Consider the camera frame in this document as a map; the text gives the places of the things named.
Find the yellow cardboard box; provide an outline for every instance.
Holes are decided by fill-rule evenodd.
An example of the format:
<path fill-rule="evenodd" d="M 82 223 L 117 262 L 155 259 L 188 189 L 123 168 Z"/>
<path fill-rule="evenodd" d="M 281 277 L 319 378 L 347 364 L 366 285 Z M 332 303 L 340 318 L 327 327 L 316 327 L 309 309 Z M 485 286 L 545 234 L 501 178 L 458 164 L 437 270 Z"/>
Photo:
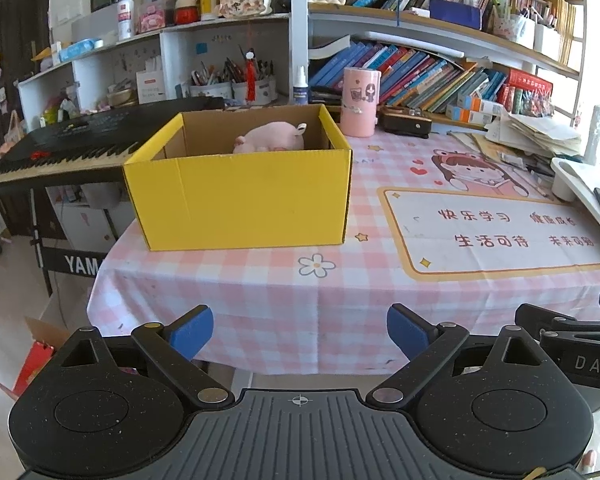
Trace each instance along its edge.
<path fill-rule="evenodd" d="M 304 151 L 234 155 L 271 121 L 306 123 Z M 125 163 L 152 251 L 341 244 L 352 151 L 323 105 L 174 117 Z"/>

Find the pink cup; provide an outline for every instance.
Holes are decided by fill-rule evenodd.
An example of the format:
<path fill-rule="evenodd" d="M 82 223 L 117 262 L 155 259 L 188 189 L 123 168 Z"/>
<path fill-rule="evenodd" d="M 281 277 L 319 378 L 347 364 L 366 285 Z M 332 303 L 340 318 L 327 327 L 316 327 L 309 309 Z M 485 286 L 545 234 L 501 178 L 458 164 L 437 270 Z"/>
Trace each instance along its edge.
<path fill-rule="evenodd" d="M 340 129 L 349 137 L 371 137 L 376 130 L 380 72 L 366 68 L 344 69 Z"/>

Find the pink stuffed pig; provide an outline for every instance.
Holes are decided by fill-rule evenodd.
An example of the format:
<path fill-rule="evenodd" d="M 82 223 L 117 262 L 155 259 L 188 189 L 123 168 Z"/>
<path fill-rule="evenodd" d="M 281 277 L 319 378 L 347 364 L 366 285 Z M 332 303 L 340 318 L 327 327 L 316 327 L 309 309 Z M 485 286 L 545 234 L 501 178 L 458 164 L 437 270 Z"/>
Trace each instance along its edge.
<path fill-rule="evenodd" d="M 234 153 L 304 150 L 302 134 L 305 130 L 304 123 L 297 128 L 283 121 L 267 123 L 235 139 Z"/>

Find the metal screw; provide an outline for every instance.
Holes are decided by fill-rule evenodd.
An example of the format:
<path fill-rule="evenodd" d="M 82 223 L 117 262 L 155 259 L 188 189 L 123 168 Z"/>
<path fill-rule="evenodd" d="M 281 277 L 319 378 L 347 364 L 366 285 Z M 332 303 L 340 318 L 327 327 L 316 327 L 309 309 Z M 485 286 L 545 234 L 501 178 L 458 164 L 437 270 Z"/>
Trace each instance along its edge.
<path fill-rule="evenodd" d="M 395 388 L 378 388 L 373 392 L 373 398 L 383 404 L 395 404 L 403 400 L 404 395 Z"/>
<path fill-rule="evenodd" d="M 223 402 L 227 397 L 229 397 L 229 394 L 222 388 L 205 388 L 198 393 L 198 399 L 207 404 Z"/>

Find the floor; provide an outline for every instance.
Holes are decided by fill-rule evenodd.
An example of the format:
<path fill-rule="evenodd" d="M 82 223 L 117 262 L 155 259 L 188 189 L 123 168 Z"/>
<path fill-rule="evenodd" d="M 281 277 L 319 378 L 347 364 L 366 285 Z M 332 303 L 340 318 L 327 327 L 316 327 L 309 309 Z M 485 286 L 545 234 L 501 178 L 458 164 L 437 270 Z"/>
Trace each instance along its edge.
<path fill-rule="evenodd" d="M 52 277 L 54 288 L 56 279 Z M 88 323 L 86 298 L 90 281 L 85 278 L 58 276 L 62 292 L 59 304 L 64 321 L 75 330 Z M 72 308 L 83 305 L 84 308 Z M 42 274 L 38 269 L 29 239 L 15 237 L 5 244 L 0 255 L 0 382 L 13 386 L 16 376 L 31 346 L 24 317 L 42 318 L 58 326 L 63 321 L 59 313 L 58 298 L 49 300 Z M 233 369 L 215 365 L 211 374 L 231 386 Z M 307 389 L 307 388 L 359 388 L 364 396 L 380 377 L 365 376 L 258 376 L 253 378 L 253 388 Z M 7 420 L 13 401 L 0 390 L 0 480 L 15 480 L 22 472 L 20 461 L 13 450 L 7 431 Z"/>

